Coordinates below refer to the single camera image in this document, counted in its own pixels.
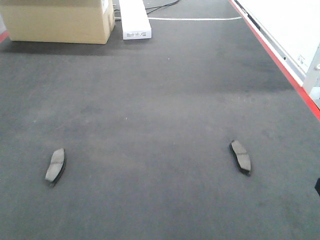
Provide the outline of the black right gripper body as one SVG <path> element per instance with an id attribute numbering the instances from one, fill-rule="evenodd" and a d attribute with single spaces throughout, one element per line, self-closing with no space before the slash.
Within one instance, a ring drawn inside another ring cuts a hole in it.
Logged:
<path id="1" fill-rule="evenodd" d="M 314 189 L 316 190 L 316 192 L 320 196 L 320 178 L 317 179 L 315 186 L 314 186 Z"/>

